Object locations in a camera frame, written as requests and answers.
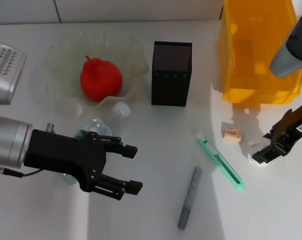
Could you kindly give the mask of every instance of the yellow container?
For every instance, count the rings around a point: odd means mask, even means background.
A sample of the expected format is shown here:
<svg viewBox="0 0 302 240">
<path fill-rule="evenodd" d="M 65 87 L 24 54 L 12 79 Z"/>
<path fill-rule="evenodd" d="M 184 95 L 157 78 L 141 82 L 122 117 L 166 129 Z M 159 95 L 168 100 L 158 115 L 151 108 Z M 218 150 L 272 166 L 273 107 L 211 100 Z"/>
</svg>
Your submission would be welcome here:
<svg viewBox="0 0 302 240">
<path fill-rule="evenodd" d="M 300 94 L 302 69 L 285 78 L 269 70 L 296 21 L 291 0 L 223 0 L 218 43 L 223 100 L 287 104 Z"/>
</svg>

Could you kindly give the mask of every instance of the white tabletop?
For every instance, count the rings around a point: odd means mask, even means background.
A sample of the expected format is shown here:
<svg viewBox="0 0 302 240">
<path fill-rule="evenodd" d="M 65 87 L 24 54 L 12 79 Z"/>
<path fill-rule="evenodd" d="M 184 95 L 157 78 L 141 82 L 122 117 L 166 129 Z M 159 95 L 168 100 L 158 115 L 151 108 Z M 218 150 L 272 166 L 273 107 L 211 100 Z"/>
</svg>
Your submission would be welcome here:
<svg viewBox="0 0 302 240">
<path fill-rule="evenodd" d="M 143 182 L 140 193 L 117 201 L 68 186 L 43 171 L 17 179 L 0 175 L 0 240 L 291 240 L 302 239 L 302 139 L 286 157 L 268 167 L 250 165 L 248 140 L 261 137 L 302 92 L 284 106 L 236 106 L 222 101 L 218 36 L 220 21 L 90 23 L 119 28 L 145 46 L 152 65 L 154 41 L 191 42 L 192 78 L 186 107 L 152 106 L 151 72 L 135 97 L 126 101 L 131 116 L 122 129 L 124 144 L 136 146 L 134 159 L 108 154 L 104 173 Z M 0 25 L 0 41 L 27 54 L 21 81 L 10 106 L 0 115 L 44 130 L 73 136 L 90 119 L 67 118 L 41 105 L 36 69 L 57 39 L 86 24 Z M 223 140 L 222 130 L 244 132 L 242 143 Z M 195 140 L 204 132 L 245 183 L 237 190 Z M 195 165 L 203 174 L 189 221 L 177 228 Z M 23 167 L 22 171 L 31 172 Z"/>
</svg>

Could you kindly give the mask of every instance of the gray marker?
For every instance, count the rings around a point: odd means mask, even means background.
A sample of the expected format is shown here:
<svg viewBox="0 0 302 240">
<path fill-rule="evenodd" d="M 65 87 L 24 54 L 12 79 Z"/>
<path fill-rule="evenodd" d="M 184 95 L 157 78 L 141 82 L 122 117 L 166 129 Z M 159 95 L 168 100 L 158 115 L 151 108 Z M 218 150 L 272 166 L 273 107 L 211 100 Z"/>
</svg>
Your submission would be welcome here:
<svg viewBox="0 0 302 240">
<path fill-rule="evenodd" d="M 184 230 L 186 228 L 188 218 L 189 218 L 189 215 L 191 212 L 191 208 L 192 208 L 193 202 L 195 201 L 196 192 L 197 192 L 198 185 L 200 182 L 201 174 L 202 174 L 202 168 L 199 166 L 196 166 L 194 168 L 191 182 L 190 182 L 189 188 L 187 189 L 187 193 L 186 193 L 186 196 L 184 199 L 179 223 L 177 224 L 177 227 L 179 229 Z"/>
</svg>

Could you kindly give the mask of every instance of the eraser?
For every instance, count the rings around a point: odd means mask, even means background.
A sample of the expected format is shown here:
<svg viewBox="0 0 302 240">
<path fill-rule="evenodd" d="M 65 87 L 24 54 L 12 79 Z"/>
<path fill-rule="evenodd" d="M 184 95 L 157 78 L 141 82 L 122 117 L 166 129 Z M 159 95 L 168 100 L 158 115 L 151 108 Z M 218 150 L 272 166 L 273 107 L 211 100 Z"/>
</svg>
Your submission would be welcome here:
<svg viewBox="0 0 302 240">
<path fill-rule="evenodd" d="M 223 138 L 240 142 L 242 140 L 242 132 L 238 129 L 227 127 L 224 131 Z"/>
</svg>

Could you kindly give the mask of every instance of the red fruit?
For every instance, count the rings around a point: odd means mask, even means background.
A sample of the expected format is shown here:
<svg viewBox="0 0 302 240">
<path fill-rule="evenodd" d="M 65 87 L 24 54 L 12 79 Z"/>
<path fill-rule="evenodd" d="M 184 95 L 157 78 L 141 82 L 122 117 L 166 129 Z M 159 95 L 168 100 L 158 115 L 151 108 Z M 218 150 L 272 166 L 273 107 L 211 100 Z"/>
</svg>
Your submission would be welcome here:
<svg viewBox="0 0 302 240">
<path fill-rule="evenodd" d="M 85 56 L 80 85 L 83 93 L 94 101 L 116 95 L 122 86 L 122 75 L 110 61 Z"/>
</svg>

